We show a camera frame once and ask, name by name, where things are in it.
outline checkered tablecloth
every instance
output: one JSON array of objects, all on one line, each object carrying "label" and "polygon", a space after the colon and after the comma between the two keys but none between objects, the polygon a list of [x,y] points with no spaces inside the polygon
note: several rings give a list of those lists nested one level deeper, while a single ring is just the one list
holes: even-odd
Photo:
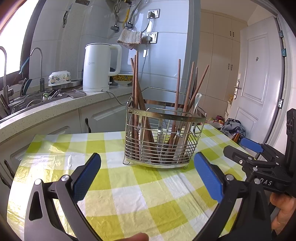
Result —
[{"label": "checkered tablecloth", "polygon": [[[124,132],[35,136],[16,172],[7,209],[8,222],[21,239],[34,181],[57,181],[97,152],[102,159],[101,169],[78,205],[103,240],[145,232],[151,241],[191,241],[217,205],[193,161],[187,169],[125,166],[124,138]],[[205,125],[196,152],[201,151],[225,174],[245,179],[241,166],[224,157],[227,145],[243,150],[211,125]],[[74,235],[59,202],[55,205],[66,232]],[[236,204],[222,234],[230,231],[238,208]]]}]

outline sink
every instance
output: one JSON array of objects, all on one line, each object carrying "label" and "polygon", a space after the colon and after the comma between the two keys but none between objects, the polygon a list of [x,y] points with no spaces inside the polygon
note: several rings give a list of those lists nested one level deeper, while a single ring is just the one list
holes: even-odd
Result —
[{"label": "sink", "polygon": [[0,123],[8,120],[9,118],[16,116],[20,113],[23,113],[27,110],[33,109],[37,106],[41,106],[59,99],[64,99],[68,97],[66,94],[64,93],[59,93],[58,96],[51,98],[49,100],[45,100],[43,101],[43,94],[42,93],[38,93],[38,94],[29,94],[23,97],[19,97],[16,98],[14,100],[11,101],[11,103],[9,104],[10,110],[11,110],[11,115],[3,118],[0,120]]}]

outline faucet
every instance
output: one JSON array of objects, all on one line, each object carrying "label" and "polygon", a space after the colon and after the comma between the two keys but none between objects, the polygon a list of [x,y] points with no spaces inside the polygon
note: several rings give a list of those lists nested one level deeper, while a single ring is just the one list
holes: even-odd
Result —
[{"label": "faucet", "polygon": [[4,76],[3,76],[3,96],[4,99],[6,100],[6,103],[9,104],[9,99],[8,99],[8,86],[6,85],[6,64],[7,64],[7,54],[5,49],[0,46],[0,49],[3,51],[4,53],[4,57],[5,57],[5,62],[4,62]]},{"label": "faucet", "polygon": [[40,53],[41,53],[41,79],[40,79],[40,92],[44,92],[45,90],[45,81],[44,81],[44,78],[42,78],[42,61],[43,61],[43,55],[42,55],[42,51],[40,48],[36,47],[32,50],[32,52],[30,53],[30,56],[32,56],[33,52],[38,49],[40,50]]}]

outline blue gripper pad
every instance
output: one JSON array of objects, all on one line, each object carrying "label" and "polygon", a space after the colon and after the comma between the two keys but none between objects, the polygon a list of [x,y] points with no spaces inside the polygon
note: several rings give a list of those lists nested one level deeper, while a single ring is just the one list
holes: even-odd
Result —
[{"label": "blue gripper pad", "polygon": [[101,168],[101,157],[99,154],[94,153],[87,163],[82,166],[83,171],[73,184],[73,199],[77,203],[83,200],[89,187],[91,186],[94,178]]},{"label": "blue gripper pad", "polygon": [[220,203],[223,199],[223,185],[213,171],[211,164],[201,152],[195,155],[194,166],[211,198]]},{"label": "blue gripper pad", "polygon": [[242,138],[240,144],[256,153],[262,153],[263,148],[257,142],[254,142],[248,138]]}]

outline electric kettle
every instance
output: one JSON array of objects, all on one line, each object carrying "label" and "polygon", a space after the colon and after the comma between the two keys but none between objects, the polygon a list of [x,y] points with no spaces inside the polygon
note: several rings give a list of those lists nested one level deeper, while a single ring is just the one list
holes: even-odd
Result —
[{"label": "electric kettle", "polygon": [[[110,72],[111,49],[118,51],[116,70],[114,72]],[[110,76],[118,75],[121,69],[121,46],[93,43],[88,44],[85,50],[83,91],[99,92],[109,90]]]}]

